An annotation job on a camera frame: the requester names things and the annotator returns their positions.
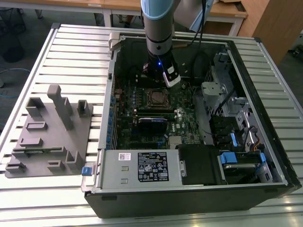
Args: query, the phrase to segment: floor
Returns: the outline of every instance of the floor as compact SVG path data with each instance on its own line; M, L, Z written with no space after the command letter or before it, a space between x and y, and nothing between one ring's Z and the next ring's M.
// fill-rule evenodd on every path
M33 9L24 9L23 19L27 26L26 32L19 35L22 46L25 49L25 57L17 63L6 63L0 57L0 68L25 68L31 70L36 58L43 46L43 43L47 37L47 34L51 28L52 23L60 22L63 24L76 24L76 25L88 25L95 26L96 21L94 14L90 13L76 13L76 12L57 12L46 11L42 12L43 18L38 19ZM117 16L113 17L114 26L123 27L123 23L119 23ZM99 24L103 24L103 17L97 17ZM139 17L133 18L131 28L142 28L141 20ZM186 31L185 28L176 26L177 31ZM284 78L289 84L290 88L294 92L300 104L303 104L303 89L300 77L303 71L303 62L295 59L288 53L279 69L281 70ZM18 96L22 87L28 77L28 73L25 71L8 71L0 73L1 79L5 82L5 86L0 88L0 95L4 96ZM17 98L3 98L0 97L0 133L6 123L11 110L14 107Z

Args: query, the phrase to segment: aluminum extrusion table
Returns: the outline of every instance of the aluminum extrusion table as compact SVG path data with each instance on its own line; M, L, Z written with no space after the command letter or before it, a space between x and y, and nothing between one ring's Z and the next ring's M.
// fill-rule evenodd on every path
M107 83L108 38L112 31L144 34L94 26L61 25L52 28L0 137L0 226L300 226L303 223L303 189L268 200L248 211L151 218L99 219L84 199L81 175L7 179L5 166L16 145L29 97L46 95L49 84L60 84L62 96L93 103L86 162L97 159L99 130ZM176 37L193 37L176 33ZM266 111L303 183L303 111L262 43L253 38L204 35L232 39L247 67Z

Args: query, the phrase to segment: wire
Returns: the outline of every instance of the wire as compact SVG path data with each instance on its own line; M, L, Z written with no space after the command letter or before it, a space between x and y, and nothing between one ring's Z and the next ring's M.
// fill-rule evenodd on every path
M143 11L141 9L141 25L144 27Z
M225 97L225 99L219 104L219 106L217 107L216 111L214 112L214 115L217 114L217 112L222 108L222 106L228 101L228 99L230 99L230 97L233 95L233 93L235 92L235 87L232 88L232 90L227 94L227 96Z
M249 133L250 133L250 130L252 130L253 128L255 128L254 125L250 126L250 127L247 129L246 133L245 133L244 140L243 140L242 152L245 151L245 144L246 144L246 141L247 141L247 137L248 137L248 135L249 135Z
M257 146L260 144L260 138L259 136L257 136L257 134L255 133L255 137L258 139L257 142L255 143L255 145L252 147L252 151L256 151L257 150Z
M210 133L210 132L207 132L207 131L205 131L202 127L201 127L201 129L203 130L203 132L205 132L206 134L209 134L209 135L212 135L212 136L214 136L214 134L212 134L212 133Z
M192 87L191 87L190 83L188 83L188 85L189 85L189 87L190 87L191 91L192 91L192 92L195 94L195 92L194 92L194 90L192 89Z
M30 70L27 70L27 69L23 69L23 68L12 68L12 69L7 69L7 68L4 68L4 67L0 67L2 69L5 69L4 71L0 72L0 74L4 73L4 72L7 72L7 71L10 71L10 70L22 70L22 71L26 71L26 72L29 72L30 73ZM4 95L0 95L0 97L3 97L3 98L17 98L18 96L4 96Z
M18 96L4 96L4 95L0 95L0 97L3 97L3 98L17 98Z
M4 71L0 72L0 74L4 73L4 72L7 72L7 71L10 71L10 70L22 70L22 71L26 71L26 72L29 72L30 73L30 70L27 70L27 69L23 69L23 68L13 68L13 69L7 69L7 68L4 68L4 67L1 67L3 69L5 69Z
M202 130L203 130L203 132L205 132L206 134L209 134L209 135L211 135L211 136L214 136L212 133L207 132L207 131L205 131L204 129L202 129Z
M199 28L197 29L197 32L194 36L194 38L192 39L192 41L187 45L187 47L191 46L194 41L196 40L198 34L199 34L199 29L201 29L201 33L200 33L200 40L202 39L202 34L203 34L203 28L204 28L204 19L205 19L205 10L206 10L206 1L202 0L202 18L199 24Z

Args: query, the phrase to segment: gray plastic block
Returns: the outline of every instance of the gray plastic block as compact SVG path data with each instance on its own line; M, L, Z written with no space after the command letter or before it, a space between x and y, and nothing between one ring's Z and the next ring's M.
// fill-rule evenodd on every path
M5 169L11 174L20 174L25 172L26 166L22 162L8 163Z
M41 117L40 110L44 108L44 104L40 98L30 98L26 105L26 110L31 117Z
M75 157L67 151L65 163L69 166L70 169L81 170L84 166L84 160L80 157L79 153L76 151Z
M90 116L89 106L86 100L79 100L77 105L77 111L79 117L88 117Z
M52 87L52 89L60 91L58 86ZM12 151L12 157L5 172L7 178L81 174L93 105L81 100L80 103L84 104L83 111L86 114L80 117L78 103L70 104L64 97L59 99L61 94L56 91L51 94L55 96L51 95L55 102L59 100L63 103L66 115L72 121L72 129L66 130L55 104L42 103L44 107L41 108L41 103L38 103L40 117L28 115L17 145ZM27 127L28 125L41 125L41 122L45 122L47 125L46 130L32 130ZM62 164L57 163L59 167L55 167L54 161L61 161Z
M53 104L56 107L56 111L60 116L66 130L71 130L73 125L69 114L70 102L67 100L67 98L61 97L60 86L57 84L51 84L48 88L47 96L52 99Z
M26 129L30 130L46 130L47 124L46 122L30 122L26 124Z
M11 152L11 154L16 158L22 158L22 157L29 157L29 154L26 153L26 151L24 151L24 149L20 149L20 150L15 150L13 149L13 151Z
M60 149L51 149L50 152L53 156L64 156L65 157L67 150L65 149L65 147L62 147Z
M22 147L40 147L43 144L43 140L41 138L22 138L19 143Z
M47 161L47 163L48 163L47 168L51 172L62 171L65 169L65 166L61 160L49 160Z

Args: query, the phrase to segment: warning symbols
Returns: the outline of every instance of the warning symbols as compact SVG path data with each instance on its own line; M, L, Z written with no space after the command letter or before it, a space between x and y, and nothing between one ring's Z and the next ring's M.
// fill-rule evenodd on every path
M139 171L144 172L144 165L139 165Z
M138 180L140 182L168 181L166 152L138 153Z

